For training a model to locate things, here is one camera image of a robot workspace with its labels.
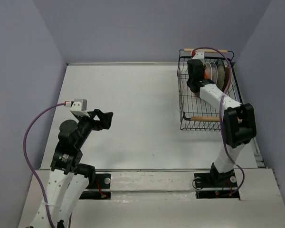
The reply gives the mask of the white plate teal red rim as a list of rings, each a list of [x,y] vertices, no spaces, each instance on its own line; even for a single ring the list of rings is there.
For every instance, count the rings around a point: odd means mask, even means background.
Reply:
[[[205,79],[210,79],[211,80],[212,79],[212,69],[211,69],[211,65],[210,65],[209,62],[205,62],[204,70],[205,70],[205,73],[204,73]]]

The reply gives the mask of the teal rim Hao Wei plate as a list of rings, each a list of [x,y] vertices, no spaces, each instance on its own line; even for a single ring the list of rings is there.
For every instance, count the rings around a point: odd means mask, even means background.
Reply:
[[[210,65],[211,65],[211,69],[212,69],[212,81],[216,84],[217,83],[217,77],[218,77],[218,74],[217,74],[217,66],[214,62],[210,62]]]

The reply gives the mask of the black rimmed beige plate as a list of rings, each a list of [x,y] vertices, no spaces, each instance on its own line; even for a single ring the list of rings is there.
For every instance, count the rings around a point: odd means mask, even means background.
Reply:
[[[225,82],[225,65],[221,59],[218,59],[215,64],[217,66],[218,74],[216,85],[220,90],[222,90]]]

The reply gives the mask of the woven bamboo round plate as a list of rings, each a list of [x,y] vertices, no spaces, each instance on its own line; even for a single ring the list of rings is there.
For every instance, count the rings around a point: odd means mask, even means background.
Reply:
[[[223,90],[227,89],[229,90],[228,86],[228,81],[230,80],[230,78],[232,78],[232,76],[230,75],[230,68],[228,66],[225,67],[225,81],[224,81],[224,87]]]

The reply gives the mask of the orange plate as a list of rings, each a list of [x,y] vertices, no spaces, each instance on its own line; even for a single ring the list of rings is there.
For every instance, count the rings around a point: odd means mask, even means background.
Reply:
[[[194,85],[196,87],[195,95],[197,97],[200,97],[200,89],[208,84],[208,80],[206,78],[207,74],[205,73],[205,70],[199,71],[194,79]]]

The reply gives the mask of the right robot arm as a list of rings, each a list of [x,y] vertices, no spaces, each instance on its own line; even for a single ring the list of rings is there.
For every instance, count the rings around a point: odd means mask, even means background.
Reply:
[[[187,86],[198,97],[219,111],[223,146],[210,172],[198,178],[199,184],[221,187],[233,176],[236,160],[245,145],[257,134],[254,108],[242,104],[227,94],[210,79],[205,78],[205,64],[199,59],[187,61]]]

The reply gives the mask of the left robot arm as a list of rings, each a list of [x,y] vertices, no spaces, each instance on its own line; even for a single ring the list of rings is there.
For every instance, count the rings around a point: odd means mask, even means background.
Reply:
[[[84,189],[95,184],[94,166],[80,162],[81,147],[92,131],[108,130],[112,112],[73,111],[74,120],[60,124],[58,143],[50,165],[49,179],[44,186],[36,177],[43,199],[31,221],[31,228],[65,228]]]

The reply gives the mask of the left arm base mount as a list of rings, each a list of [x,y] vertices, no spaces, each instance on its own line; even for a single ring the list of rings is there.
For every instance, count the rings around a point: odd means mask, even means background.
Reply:
[[[96,173],[95,181],[89,183],[83,191],[80,200],[110,200],[111,199],[111,174]]]

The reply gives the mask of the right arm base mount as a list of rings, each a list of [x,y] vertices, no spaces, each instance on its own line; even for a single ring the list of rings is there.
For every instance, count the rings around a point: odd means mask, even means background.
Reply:
[[[232,171],[227,175],[214,177],[209,172],[194,174],[192,186],[197,199],[240,199],[237,179]]]

